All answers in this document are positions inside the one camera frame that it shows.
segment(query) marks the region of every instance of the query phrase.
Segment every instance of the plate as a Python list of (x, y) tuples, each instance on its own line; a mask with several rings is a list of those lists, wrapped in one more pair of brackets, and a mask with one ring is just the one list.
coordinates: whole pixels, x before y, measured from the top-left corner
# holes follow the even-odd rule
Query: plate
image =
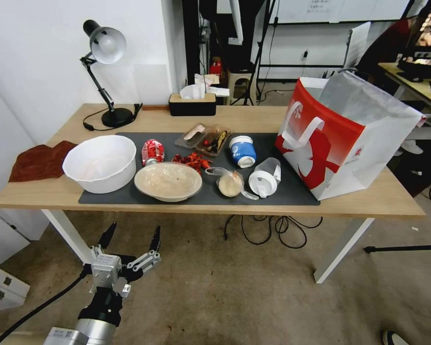
[(140, 169), (134, 185), (143, 194), (164, 202), (179, 202), (197, 194), (203, 186), (201, 175), (185, 164), (162, 162)]

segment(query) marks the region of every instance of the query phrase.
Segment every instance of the blue cup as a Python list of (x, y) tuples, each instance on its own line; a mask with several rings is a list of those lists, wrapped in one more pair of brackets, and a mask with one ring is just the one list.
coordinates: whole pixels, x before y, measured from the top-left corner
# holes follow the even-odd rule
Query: blue cup
[(230, 141), (230, 151), (233, 160), (240, 168), (248, 168), (254, 165), (257, 155), (255, 153), (253, 141), (248, 136), (234, 137)]

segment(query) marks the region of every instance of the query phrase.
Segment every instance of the brown cloth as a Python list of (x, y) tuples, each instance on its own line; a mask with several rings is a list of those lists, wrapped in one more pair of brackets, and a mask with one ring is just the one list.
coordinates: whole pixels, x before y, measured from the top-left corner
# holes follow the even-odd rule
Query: brown cloth
[(53, 148), (38, 145), (21, 153), (11, 171), (10, 182), (36, 181), (61, 177), (62, 162), (76, 144), (61, 141)]

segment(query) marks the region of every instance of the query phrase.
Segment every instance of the clear plastic cup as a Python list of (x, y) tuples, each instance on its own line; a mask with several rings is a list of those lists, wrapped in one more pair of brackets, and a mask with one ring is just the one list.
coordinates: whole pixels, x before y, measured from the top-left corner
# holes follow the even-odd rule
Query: clear plastic cup
[(276, 192), (279, 182), (281, 182), (281, 163), (273, 157), (257, 165), (249, 176), (249, 187), (262, 198)]

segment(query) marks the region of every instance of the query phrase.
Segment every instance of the black lamp base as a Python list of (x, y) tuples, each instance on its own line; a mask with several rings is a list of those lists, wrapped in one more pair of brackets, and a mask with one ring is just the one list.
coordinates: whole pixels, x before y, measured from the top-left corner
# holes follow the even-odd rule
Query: black lamp base
[(132, 121), (133, 113), (126, 108), (116, 108), (114, 113), (107, 111), (102, 115), (102, 124), (107, 127), (118, 128)]

